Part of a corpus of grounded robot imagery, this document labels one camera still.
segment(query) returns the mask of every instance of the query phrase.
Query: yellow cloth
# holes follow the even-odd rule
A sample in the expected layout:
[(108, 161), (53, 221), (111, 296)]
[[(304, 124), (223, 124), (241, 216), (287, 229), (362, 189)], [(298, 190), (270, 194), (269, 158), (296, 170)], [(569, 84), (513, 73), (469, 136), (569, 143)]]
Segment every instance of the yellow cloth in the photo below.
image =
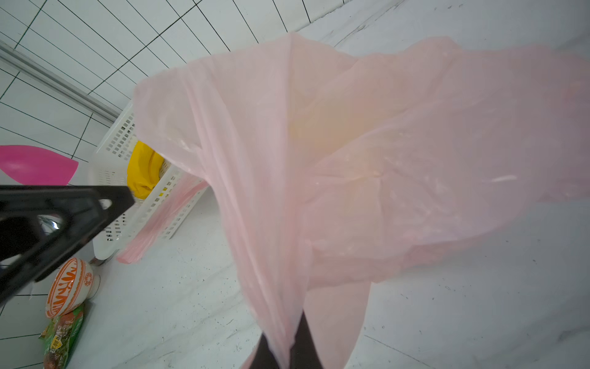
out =
[(135, 197), (144, 200), (160, 180), (160, 168), (164, 158), (151, 147), (139, 141), (127, 166), (127, 186)]

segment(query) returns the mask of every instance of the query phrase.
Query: plastic bag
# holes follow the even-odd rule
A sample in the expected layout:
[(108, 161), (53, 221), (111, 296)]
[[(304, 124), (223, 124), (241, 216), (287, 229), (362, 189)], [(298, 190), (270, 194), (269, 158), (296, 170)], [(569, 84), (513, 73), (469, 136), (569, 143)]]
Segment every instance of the plastic bag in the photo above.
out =
[(64, 369), (84, 320), (84, 303), (71, 312), (51, 318), (39, 338), (45, 341), (44, 369)]
[(305, 303), (324, 367), (341, 368), (369, 281), (588, 193), (589, 84), (589, 63), (545, 47), (430, 38), (357, 58), (290, 34), (144, 80), (136, 134), (211, 184), (281, 367)]
[(137, 263), (147, 250), (153, 246), (162, 231), (178, 215), (181, 209), (209, 184), (190, 174), (183, 174), (170, 195), (163, 200), (162, 205), (147, 220), (143, 228), (135, 235), (125, 249), (117, 256), (117, 261), (123, 264)]

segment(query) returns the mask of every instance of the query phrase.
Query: green snack package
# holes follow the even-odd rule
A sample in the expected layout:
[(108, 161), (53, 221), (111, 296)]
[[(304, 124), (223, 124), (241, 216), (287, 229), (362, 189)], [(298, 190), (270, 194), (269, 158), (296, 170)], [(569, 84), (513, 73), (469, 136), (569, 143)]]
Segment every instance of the green snack package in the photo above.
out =
[(84, 304), (73, 311), (56, 316), (39, 338), (45, 340), (45, 369), (65, 369), (71, 355), (72, 348), (82, 327), (84, 318)]

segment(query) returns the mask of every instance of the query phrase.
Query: wall tile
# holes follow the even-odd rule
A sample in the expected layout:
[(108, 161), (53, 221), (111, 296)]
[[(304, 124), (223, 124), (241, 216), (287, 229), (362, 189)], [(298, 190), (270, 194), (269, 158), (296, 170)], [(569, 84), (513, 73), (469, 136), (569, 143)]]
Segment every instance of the wall tile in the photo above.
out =
[(82, 139), (92, 143), (93, 145), (98, 146), (100, 144), (100, 141), (102, 141), (102, 139), (108, 131), (109, 127), (94, 119), (90, 119), (88, 125), (86, 126), (86, 130), (84, 131), (84, 136), (82, 136)]
[(2, 28), (0, 25), (0, 41), (2, 41), (3, 43), (5, 43), (6, 45), (14, 48), (17, 46), (17, 42), (14, 41), (12, 38), (8, 37), (7, 35), (5, 35), (4, 33), (2, 33)]
[(168, 0), (168, 2), (180, 16), (195, 6), (195, 2), (193, 0)]
[(107, 127), (111, 127), (113, 125), (114, 122), (112, 122), (111, 120), (107, 120), (103, 117), (101, 117), (98, 114), (92, 114), (92, 119), (96, 120), (99, 123), (104, 124)]
[(117, 69), (100, 54), (76, 38), (67, 29), (60, 26), (49, 15), (40, 12), (31, 24), (31, 30), (54, 44), (72, 59), (85, 66), (100, 78), (105, 79)]
[(35, 146), (38, 148), (44, 148), (53, 152), (56, 152), (60, 155), (64, 155), (66, 157), (70, 157), (71, 154), (67, 154), (65, 152), (59, 151), (57, 149), (51, 148), (47, 145), (43, 145), (40, 142), (33, 141), (32, 139), (26, 138), (21, 135), (17, 135), (16, 133), (10, 132), (2, 127), (0, 127), (0, 145), (25, 145), (25, 146)]
[(21, 23), (18, 19), (14, 18), (3, 9), (0, 9), (0, 32), (3, 33), (9, 41), (15, 42), (16, 45), (26, 30), (26, 25)]
[(43, 3), (45, 2), (45, 0), (30, 0), (33, 4), (35, 4), (38, 8), (41, 8), (43, 6)]
[(79, 139), (40, 120), (0, 103), (0, 126), (72, 155)]
[(100, 97), (112, 103), (119, 109), (124, 109), (130, 100), (127, 96), (106, 82), (102, 82), (99, 87), (96, 87), (96, 89), (94, 89), (94, 93), (98, 94)]
[(72, 159), (78, 162), (78, 168), (76, 169), (76, 173), (74, 173), (72, 179), (70, 179), (70, 184), (74, 186), (88, 186), (90, 184), (88, 181), (88, 168), (90, 164), (76, 158), (75, 156)]
[(13, 369), (42, 363), (43, 346), (43, 341), (36, 335), (3, 339), (0, 341), (2, 368)]
[(125, 26), (145, 45), (149, 44), (158, 33), (142, 18), (142, 16), (127, 1), (100, 0)]
[(74, 156), (78, 159), (82, 159), (85, 161), (90, 161), (92, 154), (96, 150), (96, 145), (92, 145), (86, 141), (80, 141), (78, 148), (76, 149), (76, 153)]
[(235, 0), (259, 43), (276, 40), (286, 34), (273, 0)]
[(2, 60), (0, 60), (0, 70), (3, 70), (6, 73), (11, 74), (13, 76), (16, 76), (18, 73), (18, 69), (16, 69), (13, 66), (8, 65), (7, 63), (4, 63)]
[(303, 1), (301, 0), (274, 0), (278, 12), (281, 14), (287, 31), (294, 32), (309, 24)]
[(98, 0), (60, 1), (127, 58), (142, 49), (143, 44)]
[(131, 62), (148, 76), (153, 76), (154, 74), (167, 69), (166, 66), (147, 48), (135, 55), (133, 59), (131, 59)]
[(148, 48), (152, 50), (168, 68), (180, 67), (185, 65), (184, 60), (164, 41), (162, 37), (158, 37)]
[(0, 102), (76, 137), (82, 137), (89, 117), (16, 79)]
[(118, 106), (114, 105), (112, 102), (106, 100), (102, 96), (98, 95), (96, 92), (91, 92), (91, 93), (88, 94), (88, 96), (95, 98), (100, 103), (103, 103), (106, 107), (109, 107), (109, 108), (113, 109), (117, 114), (121, 114), (121, 108), (119, 108)]
[(0, 2), (0, 8), (25, 25), (30, 25), (33, 22), (33, 18), (35, 18), (35, 14), (39, 11), (39, 7), (33, 3), (22, 0), (2, 0)]
[(59, 68), (63, 73), (67, 73), (72, 79), (86, 88), (92, 89), (102, 82), (100, 77), (35, 32), (27, 32), (21, 40), (21, 45), (54, 67)]
[(0, 315), (0, 339), (41, 334), (49, 323), (45, 316), (46, 300), (47, 296), (12, 297)]
[(302, 0), (313, 22), (343, 5), (342, 0)]
[(182, 20), (185, 21), (188, 28), (190, 28), (195, 35), (199, 35), (199, 40), (201, 40), (203, 46), (205, 46), (211, 54), (226, 53), (229, 51), (217, 33), (215, 33), (215, 30), (211, 27), (198, 6), (195, 6), (186, 13), (186, 15), (182, 17)]
[(3, 70), (0, 70), (0, 96), (2, 96), (4, 91), (6, 91), (6, 89), (8, 88), (8, 86), (10, 86), (13, 80), (14, 76), (11, 76)]
[(64, 26), (69, 32), (76, 35), (83, 43), (87, 44), (97, 54), (108, 60), (114, 66), (120, 66), (127, 60), (111, 44), (69, 11), (58, 0), (47, 0), (41, 11)]
[(132, 62), (128, 61), (124, 66), (119, 69), (121, 73), (127, 76), (131, 81), (139, 83), (141, 80), (146, 79), (148, 76), (139, 70)]
[(120, 71), (113, 73), (113, 75), (107, 79), (107, 82), (123, 95), (125, 95), (128, 99), (133, 97), (135, 82), (133, 82), (128, 76), (125, 76)]
[(158, 34), (178, 19), (178, 15), (166, 0), (129, 0), (129, 2)]
[(33, 53), (32, 51), (23, 47), (22, 45), (17, 46), (16, 50), (19, 53), (21, 53), (22, 55), (24, 55), (24, 56), (28, 57), (29, 59), (31, 59), (32, 61), (34, 61), (35, 63), (39, 64), (41, 67), (54, 73), (59, 78), (72, 84), (74, 87), (80, 89), (82, 92), (85, 92), (85, 93), (90, 92), (90, 89), (88, 87), (84, 86), (83, 84), (81, 84), (77, 80), (74, 80), (72, 77), (65, 74), (64, 72), (62, 72), (61, 70), (59, 70), (58, 68), (56, 68), (55, 66), (53, 66), (52, 64), (50, 64), (49, 62), (44, 60), (43, 58), (41, 58), (39, 55), (36, 55), (36, 53)]
[(36, 89), (48, 94), (49, 96), (63, 102), (64, 104), (66, 104), (67, 106), (70, 106), (71, 108), (78, 110), (80, 113), (85, 114), (87, 116), (90, 116), (92, 114), (92, 112), (89, 109), (86, 109), (84, 106), (78, 104), (77, 102), (75, 102), (74, 100), (71, 100), (69, 98), (67, 98), (66, 96), (62, 95), (61, 93), (55, 91), (54, 89), (52, 89), (51, 87), (47, 86), (44, 83), (39, 82), (38, 80), (29, 77), (27, 74), (25, 73), (21, 73), (18, 75), (18, 79), (20, 79), (21, 81), (23, 81), (26, 84), (29, 84), (32, 87), (35, 87)]
[(197, 6), (231, 51), (256, 44), (232, 0), (202, 0)]
[(206, 48), (182, 21), (174, 23), (162, 34), (162, 38), (188, 63), (209, 56)]

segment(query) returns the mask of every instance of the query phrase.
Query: white tiled wall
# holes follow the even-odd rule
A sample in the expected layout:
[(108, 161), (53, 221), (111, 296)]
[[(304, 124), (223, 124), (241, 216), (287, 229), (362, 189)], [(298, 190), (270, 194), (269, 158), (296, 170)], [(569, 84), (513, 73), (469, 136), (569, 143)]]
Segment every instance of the white tiled wall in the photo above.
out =
[[(90, 156), (112, 122), (0, 62), (0, 145), (45, 148), (78, 161), (72, 185), (86, 185)], [(0, 184), (13, 184), (1, 177)]]
[(0, 41), (121, 112), (147, 76), (274, 40), (347, 1), (2, 0)]

